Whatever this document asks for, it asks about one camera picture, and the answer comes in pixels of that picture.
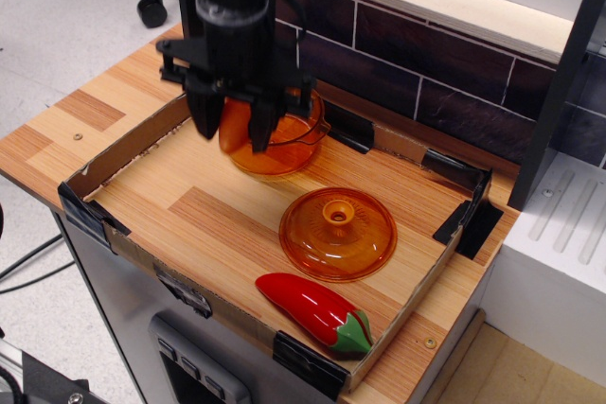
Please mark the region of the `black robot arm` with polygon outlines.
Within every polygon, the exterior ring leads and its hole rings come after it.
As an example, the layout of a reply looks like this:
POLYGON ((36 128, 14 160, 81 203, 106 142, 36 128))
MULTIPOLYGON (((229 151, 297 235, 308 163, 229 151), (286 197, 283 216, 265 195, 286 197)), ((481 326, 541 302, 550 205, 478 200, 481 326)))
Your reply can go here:
POLYGON ((182 86, 203 137, 218 131, 227 97, 248 103, 255 152, 266 151, 281 117, 310 116, 316 81, 276 40, 276 0, 180 0, 180 7, 184 37, 157 44, 160 74, 182 86))

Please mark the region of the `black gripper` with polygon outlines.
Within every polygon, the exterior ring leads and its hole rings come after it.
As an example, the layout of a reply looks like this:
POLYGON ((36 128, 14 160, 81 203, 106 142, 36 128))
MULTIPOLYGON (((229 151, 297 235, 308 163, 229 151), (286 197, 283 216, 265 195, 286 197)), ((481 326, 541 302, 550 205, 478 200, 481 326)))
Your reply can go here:
POLYGON ((205 25, 203 34, 162 40, 161 78, 178 83, 198 133, 212 139, 223 112, 223 96, 254 102, 248 124, 253 152, 265 152, 280 114, 312 110, 315 79, 298 68, 294 52, 275 41, 264 23, 245 27, 205 25))

